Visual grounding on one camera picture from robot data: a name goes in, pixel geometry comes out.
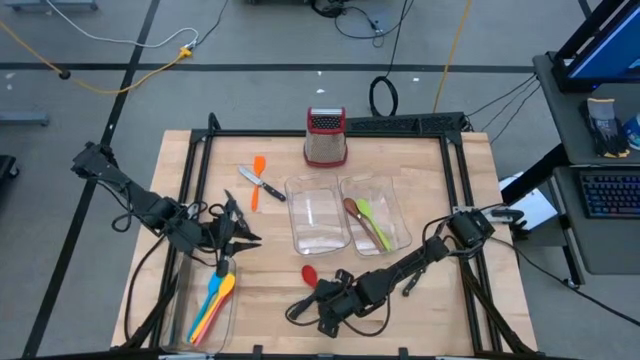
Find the wooden tabletop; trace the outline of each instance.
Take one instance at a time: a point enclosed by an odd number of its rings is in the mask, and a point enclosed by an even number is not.
[[[189,131],[165,133],[151,190],[163,196],[178,197],[189,136]],[[465,133],[463,140],[476,205],[486,206],[500,202],[493,156],[486,134]],[[234,257],[238,284],[234,291],[232,333],[223,351],[247,353],[252,351],[254,345],[260,344],[264,346],[265,353],[393,355],[397,354],[399,347],[407,347],[413,355],[473,354],[460,271],[454,259],[444,259],[430,266],[410,297],[401,296],[403,284],[396,289],[391,297],[389,326],[377,337],[362,337],[346,326],[341,326],[338,338],[330,339],[320,334],[315,326],[296,327],[286,321],[285,309],[310,293],[300,276],[303,265],[313,265],[320,277],[329,279],[339,268],[358,276],[366,271],[387,267],[420,245],[425,223],[448,215],[451,211],[439,143],[435,139],[349,138],[347,163],[330,170],[318,170],[305,164],[301,151],[303,142],[304,138],[214,138],[204,200],[209,204],[224,202],[226,197],[223,189],[229,190],[244,210],[252,232],[263,239],[262,247]],[[453,147],[450,153],[457,179],[458,199],[462,199]],[[413,238],[412,244],[391,255],[369,258],[357,255],[353,245],[341,252],[322,257],[307,258],[299,255],[293,247],[286,203],[279,202],[263,191],[260,194],[258,212],[251,212],[253,185],[238,173],[237,165],[251,169],[255,155],[264,155],[267,160],[262,178],[281,191],[284,191],[284,183],[288,177],[319,171],[331,171],[338,177],[364,173],[391,176],[404,222]],[[197,173],[198,158],[195,164],[194,172]],[[496,226],[496,230],[497,238],[511,241],[506,227]],[[140,230],[130,276],[155,242],[156,238],[146,229]],[[136,280],[130,331],[134,331],[144,320],[157,300],[166,248],[165,242],[150,256]],[[536,348],[513,250],[489,241],[484,252],[496,307],[524,343]],[[206,271],[208,276],[213,272],[211,269]],[[190,287],[189,297],[197,299],[197,304],[191,304],[196,310],[206,296],[208,276],[191,278],[194,283]],[[124,304],[125,297],[113,335],[114,345],[124,342]],[[485,325],[484,312],[478,303],[477,305],[479,320]],[[364,319],[350,320],[357,328],[372,332],[382,325],[385,311],[385,307],[382,307]],[[488,348],[485,326],[483,331],[484,345]]]

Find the keyboard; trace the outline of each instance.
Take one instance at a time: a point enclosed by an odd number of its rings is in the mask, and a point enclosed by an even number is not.
[[[587,217],[640,219],[640,171],[582,170],[578,181]]]

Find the desk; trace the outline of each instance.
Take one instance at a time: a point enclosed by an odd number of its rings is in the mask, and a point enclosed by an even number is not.
[[[640,151],[632,150],[629,156],[612,159],[598,156],[593,150],[593,140],[589,134],[585,120],[578,112],[578,106],[587,98],[613,97],[616,99],[616,115],[624,123],[634,116],[638,108],[640,86],[637,84],[603,84],[593,94],[562,93],[551,73],[553,63],[547,55],[533,58],[536,75],[549,110],[555,122],[561,143],[549,151],[540,161],[527,170],[522,176],[502,190],[502,197],[507,204],[527,194],[545,181],[553,169],[569,165],[627,166],[640,164]]]
[[[189,137],[189,131],[165,133],[151,185],[153,191],[177,198]],[[476,204],[499,202],[495,166],[486,134],[463,134],[463,140]],[[412,355],[472,355],[459,266],[453,259],[430,266],[409,298],[403,298],[399,290],[393,293],[390,324],[378,337],[361,337],[342,326],[338,338],[330,339],[313,326],[299,328],[285,320],[285,309],[309,294],[308,286],[300,276],[304,264],[312,264],[319,276],[325,278],[333,277],[340,267],[356,276],[386,267],[420,245],[420,233],[426,222],[450,213],[437,140],[349,138],[348,141],[346,165],[329,171],[340,177],[366,172],[392,176],[405,224],[413,237],[409,248],[371,259],[356,255],[353,245],[324,257],[298,255],[293,248],[286,204],[263,192],[259,212],[252,213],[253,185],[238,174],[237,165],[251,168],[254,155],[265,155],[267,167],[262,177],[282,190],[287,177],[319,171],[304,163],[301,153],[304,138],[214,138],[204,200],[210,204],[223,201],[223,189],[228,189],[245,211],[252,232],[263,238],[262,247],[234,257],[240,279],[236,288],[237,309],[233,334],[223,352],[250,353],[254,345],[260,344],[265,353],[284,354],[397,355],[399,347],[407,347]],[[495,236],[510,239],[506,227],[497,227]],[[146,229],[140,231],[131,272],[155,242],[155,237]],[[144,320],[156,302],[166,246],[165,243],[153,253],[138,276],[131,306],[131,331]],[[536,348],[515,254],[505,246],[488,242],[485,256],[496,307],[522,340]],[[208,279],[203,278],[192,286],[199,289],[202,298],[207,282]],[[114,345],[124,342],[124,301],[123,297],[112,340]],[[384,316],[385,310],[381,308],[365,319],[354,319],[353,323],[365,331],[373,331],[380,327]],[[488,349],[488,336],[483,336],[483,340],[486,342],[484,348]]]
[[[586,218],[578,191],[575,189],[573,172],[568,169],[571,165],[640,165],[640,151],[633,149],[628,157],[622,159],[596,155],[586,122],[578,111],[578,106],[589,97],[613,97],[616,99],[616,115],[624,123],[640,110],[637,102],[640,86],[603,84],[593,94],[562,93],[551,73],[553,63],[549,56],[536,56],[533,58],[533,64],[561,143],[525,171],[518,180],[502,190],[504,202],[513,204],[553,175],[552,190],[556,197],[556,206],[566,210],[560,213],[562,219],[566,220],[563,222],[566,239],[563,250],[571,272],[571,280],[577,285],[584,283],[577,260],[579,256],[582,257],[586,270],[592,274],[640,274],[640,262],[632,257],[632,254],[640,251],[640,244],[635,241],[640,231],[640,221]],[[605,249],[602,240],[609,237],[615,239],[607,241]]]

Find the cheese grater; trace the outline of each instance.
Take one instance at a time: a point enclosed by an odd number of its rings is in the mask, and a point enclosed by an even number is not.
[[[347,161],[344,108],[315,109],[307,113],[304,159],[315,167],[333,167]]]

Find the yellow cable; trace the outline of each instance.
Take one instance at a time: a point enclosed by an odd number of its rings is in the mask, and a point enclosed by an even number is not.
[[[458,31],[456,32],[456,37],[453,39],[453,45],[451,46],[451,52],[449,53],[449,60],[447,60],[447,65],[444,67],[444,72],[442,73],[442,78],[440,79],[440,85],[438,86],[438,92],[436,93],[436,101],[433,104],[433,112],[436,112],[438,108],[438,100],[440,100],[440,93],[442,92],[442,88],[444,87],[444,82],[447,81],[447,74],[449,73],[449,66],[453,62],[453,54],[456,52],[456,46],[458,46],[458,40],[460,39],[460,34],[462,33],[462,28],[464,28],[464,22],[467,20],[467,16],[469,16],[469,9],[471,8],[472,0],[467,0],[467,5],[464,7],[464,14],[462,15],[462,19],[460,19],[460,26],[458,26]]]
[[[40,54],[38,54],[37,51],[35,51],[33,48],[31,48],[31,46],[29,46],[27,43],[25,43],[22,39],[20,39],[20,37],[13,32],[13,30],[11,30],[11,28],[9,28],[4,22],[2,22],[2,20],[0,20],[0,27],[2,27],[2,29],[4,31],[6,31],[12,38],[13,40],[15,40],[18,44],[20,44],[22,47],[24,47],[25,49],[27,49],[27,51],[29,51],[33,56],[35,56],[36,58],[38,58],[38,60],[40,60],[43,64],[47,65],[48,67],[50,67],[53,71],[55,71],[56,73],[58,73],[58,75],[61,75],[64,73],[64,71],[62,71],[59,67],[53,65],[50,61],[48,61],[47,59],[45,59],[44,57],[42,57]],[[150,77],[152,77],[153,75],[156,75],[170,67],[172,67],[173,65],[177,64],[180,60],[191,56],[191,51],[187,48],[180,48],[180,54],[178,54],[178,56],[171,61],[170,63],[168,63],[167,65],[164,65],[163,67],[153,70],[152,72],[148,73],[147,75],[145,75],[142,79],[138,80],[135,84],[131,85],[131,86],[127,86],[124,89],[120,89],[120,90],[103,90],[103,89],[99,89],[96,88],[94,86],[91,86],[87,83],[85,83],[82,80],[79,79],[74,79],[71,78],[71,80],[76,83],[77,85],[87,89],[87,90],[91,90],[95,93],[98,94],[106,94],[106,95],[113,95],[113,94],[121,94],[124,92],[127,92],[129,90],[135,89],[138,86],[142,85],[143,82],[147,81]]]
[[[98,94],[105,94],[105,95],[121,94],[121,93],[124,93],[124,92],[127,92],[127,91],[129,91],[129,90],[132,90],[132,89],[137,88],[138,86],[142,85],[142,83],[143,83],[143,82],[145,82],[146,80],[148,80],[148,79],[149,79],[150,77],[152,77],[153,75],[156,75],[157,73],[160,73],[160,72],[162,72],[162,71],[164,71],[164,70],[166,70],[166,69],[168,69],[168,68],[172,67],[173,65],[177,64],[177,63],[178,63],[178,61],[180,61],[180,60],[182,60],[182,59],[184,59],[184,58],[185,58],[185,56],[183,56],[183,53],[181,52],[181,53],[178,55],[178,57],[176,57],[172,62],[168,63],[167,65],[165,65],[165,66],[163,66],[163,67],[161,67],[161,68],[159,68],[159,69],[153,70],[152,72],[150,72],[150,73],[148,73],[147,75],[145,75],[142,79],[138,80],[138,82],[136,82],[135,84],[133,84],[133,85],[131,85],[131,86],[127,86],[126,88],[124,88],[124,89],[120,89],[120,90],[103,90],[103,89],[98,89],[98,88],[96,88],[96,87],[93,87],[93,86],[91,86],[91,85],[89,85],[89,84],[85,83],[85,82],[84,82],[84,81],[82,81],[82,80],[73,79],[73,78],[71,78],[71,80],[72,80],[74,83],[78,84],[79,86],[81,86],[81,87],[83,87],[83,88],[85,88],[85,89],[87,89],[87,90],[91,90],[91,91],[93,91],[93,92],[96,92],[96,93],[98,93]]]

